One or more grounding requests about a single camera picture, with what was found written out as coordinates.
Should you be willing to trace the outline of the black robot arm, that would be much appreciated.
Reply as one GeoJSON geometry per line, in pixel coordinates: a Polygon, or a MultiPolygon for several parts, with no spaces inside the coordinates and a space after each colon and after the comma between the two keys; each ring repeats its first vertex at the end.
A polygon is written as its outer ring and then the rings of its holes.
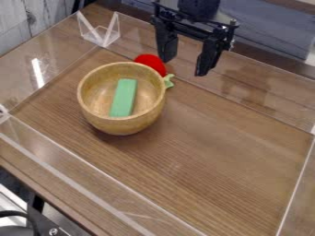
{"type": "Polygon", "coordinates": [[[223,51],[234,44],[240,24],[219,10],[220,0],[154,0],[151,24],[155,28],[158,54],[164,63],[178,55],[179,36],[203,43],[196,58],[196,77],[204,77],[216,67],[223,51]]]}

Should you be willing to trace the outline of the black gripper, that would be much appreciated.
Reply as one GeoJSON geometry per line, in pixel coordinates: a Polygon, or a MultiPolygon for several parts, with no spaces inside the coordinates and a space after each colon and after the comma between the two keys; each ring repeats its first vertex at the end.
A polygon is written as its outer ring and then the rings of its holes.
{"type": "Polygon", "coordinates": [[[178,55],[179,34],[204,41],[195,72],[204,77],[215,68],[223,49],[231,49],[240,23],[220,11],[220,0],[152,0],[152,5],[160,59],[167,63],[178,55]]]}

